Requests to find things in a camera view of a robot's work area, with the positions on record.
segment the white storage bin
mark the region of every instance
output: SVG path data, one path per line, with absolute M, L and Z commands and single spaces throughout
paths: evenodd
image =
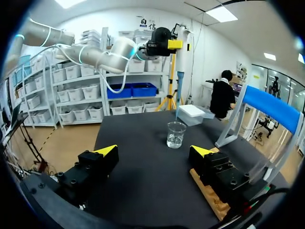
M 66 68 L 67 80 L 81 77 L 81 68 L 76 65 Z
M 124 101 L 113 101 L 110 105 L 113 115 L 126 114 L 126 104 Z
M 89 75 L 94 75 L 94 69 L 81 66 L 81 76 L 85 77 Z
M 21 98 L 25 95 L 25 92 L 24 92 L 24 88 L 21 87 L 17 90 L 17 93 L 18 93 L 18 97 Z
M 158 102 L 145 103 L 145 112 L 154 112 L 160 104 Z
M 148 41 L 150 40 L 152 37 L 147 37 L 147 36 L 134 36 L 134 41 L 136 42 L 136 44 L 140 44 L 142 42 Z
M 28 116 L 23 122 L 24 124 L 31 124 L 31 117 Z
M 133 40 L 134 37 L 134 31 L 119 31 L 120 37 L 127 37 L 131 40 Z
M 92 84 L 88 87 L 82 87 L 85 99 L 97 99 L 100 96 L 101 87 L 99 84 Z
M 40 97 L 39 95 L 31 98 L 31 99 L 28 99 L 28 106 L 29 106 L 29 109 L 34 109 L 35 107 L 39 106 L 40 105 Z
M 28 94 L 32 91 L 35 91 L 36 90 L 36 83 L 35 81 L 31 81 L 31 82 L 28 82 L 26 85 L 25 85 L 25 92 Z
M 73 113 L 75 115 L 76 121 L 86 121 L 89 117 L 88 108 L 85 109 L 82 108 L 75 108 L 73 110 Z
M 143 112 L 143 102 L 141 100 L 129 100 L 127 101 L 127 109 L 130 114 L 138 114 Z
M 84 94 L 81 88 L 68 90 L 70 101 L 80 101 L 84 99 Z
M 88 111 L 92 120 L 102 120 L 104 117 L 103 107 L 91 106 L 88 108 Z
M 69 95 L 68 95 L 68 91 L 66 91 L 66 90 L 57 92 L 57 95 L 58 95 L 59 101 L 61 103 L 65 103 L 65 102 L 70 101 L 70 98 L 69 98 Z
M 37 113 L 34 113 L 34 114 L 32 114 L 31 116 L 32 116 L 32 120 L 33 120 L 34 124 L 40 123 L 40 119 L 39 119 Z
M 26 106 L 25 102 L 21 102 L 20 110 L 21 111 L 26 111 L 27 110 L 27 106 Z
M 67 79 L 65 69 L 55 70 L 53 72 L 53 79 L 54 79 L 54 83 L 65 81 Z
M 63 124 L 71 124 L 75 119 L 74 113 L 72 111 L 62 111 L 59 116 L 61 117 Z
M 178 118 L 180 118 L 188 126 L 198 125 L 202 123 L 204 111 L 194 105 L 179 106 Z
M 37 114 L 37 116 L 41 123 L 46 123 L 51 118 L 50 112 L 48 110 Z
M 32 71 L 34 73 L 41 71 L 43 69 L 43 55 L 40 55 L 36 61 L 34 62 L 34 65 L 32 67 Z
M 37 89 L 43 88 L 43 86 L 44 86 L 43 76 L 38 77 L 37 79 L 35 79 L 35 83 L 36 83 L 36 88 Z
M 146 61 L 145 71 L 147 72 L 162 72 L 162 60 L 158 58 L 153 61 Z
M 128 65 L 128 72 L 130 73 L 143 73 L 145 67 L 145 61 L 130 60 Z
M 96 40 L 86 40 L 86 41 L 81 41 L 80 44 L 92 45 L 92 46 L 99 48 L 101 45 L 101 42 L 98 42 Z
M 101 35 L 96 30 L 87 30 L 82 32 L 81 37 L 88 37 L 88 36 L 94 36 L 97 39 L 101 38 Z

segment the ceiling light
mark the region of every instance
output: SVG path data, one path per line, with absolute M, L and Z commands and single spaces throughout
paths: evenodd
M 209 10 L 206 12 L 211 17 L 215 18 L 219 22 L 226 22 L 226 21 L 236 21 L 238 20 L 229 10 L 225 7 L 221 6 L 213 10 Z
M 273 61 L 276 61 L 276 57 L 272 54 L 268 54 L 268 53 L 264 53 L 265 57 L 267 59 L 270 59 L 270 60 L 273 60 Z
M 64 9 L 70 8 L 78 3 L 81 3 L 86 0 L 55 0 L 61 7 Z
M 299 53 L 299 62 L 301 62 L 301 63 L 304 63 L 304 58 L 303 58 L 303 56 Z

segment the ceiling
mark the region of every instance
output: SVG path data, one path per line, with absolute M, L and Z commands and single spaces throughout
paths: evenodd
M 31 9 L 30 15 L 35 21 L 57 26 L 90 12 L 121 7 L 146 7 L 170 11 L 202 22 L 203 11 L 224 2 L 227 0 L 87 0 L 63 9 L 54 0 L 41 0 Z M 203 24 L 230 39 L 252 61 L 277 65 L 294 75 L 305 77 L 304 65 L 297 60 L 299 52 L 294 49 L 295 39 L 268 2 L 248 0 L 228 4 L 226 8 L 238 18 L 237 21 L 218 23 L 205 14 Z M 276 62 L 266 59 L 264 52 L 274 54 Z

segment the black table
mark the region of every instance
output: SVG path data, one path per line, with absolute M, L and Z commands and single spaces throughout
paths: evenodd
M 190 145 L 215 147 L 224 125 L 217 119 L 188 127 L 179 149 L 166 145 L 172 112 L 107 116 L 100 127 L 95 150 L 118 145 L 120 161 L 108 181 L 89 198 L 90 213 L 117 223 L 204 229 L 218 222 L 189 174 Z M 248 171 L 263 156 L 242 138 L 221 148 L 234 165 Z M 287 187 L 279 174 L 273 184 Z M 274 195 L 262 206 L 264 215 L 282 197 Z

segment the tiled floor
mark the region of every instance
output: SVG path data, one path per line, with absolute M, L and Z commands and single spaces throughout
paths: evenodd
M 245 122 L 247 122 L 250 115 L 251 112 L 245 116 Z M 65 172 L 77 161 L 77 155 L 85 150 L 93 150 L 99 128 L 100 124 L 59 127 L 55 131 L 51 127 L 37 127 L 36 129 L 30 127 L 27 129 L 37 148 L 39 150 L 42 148 L 42 156 L 51 166 L 56 168 L 54 172 Z M 267 157 L 276 152 L 279 146 L 277 142 L 283 128 L 279 127 L 274 130 L 269 139 L 266 138 L 266 130 L 264 128 L 260 128 L 257 131 L 264 133 L 262 141 L 251 140 L 250 143 Z M 27 169 L 31 168 L 35 158 L 23 141 L 20 130 L 13 137 L 12 144 L 15 154 L 20 159 L 20 164 Z M 301 158 L 301 155 L 294 149 L 286 161 L 281 172 L 287 182 L 293 183 Z

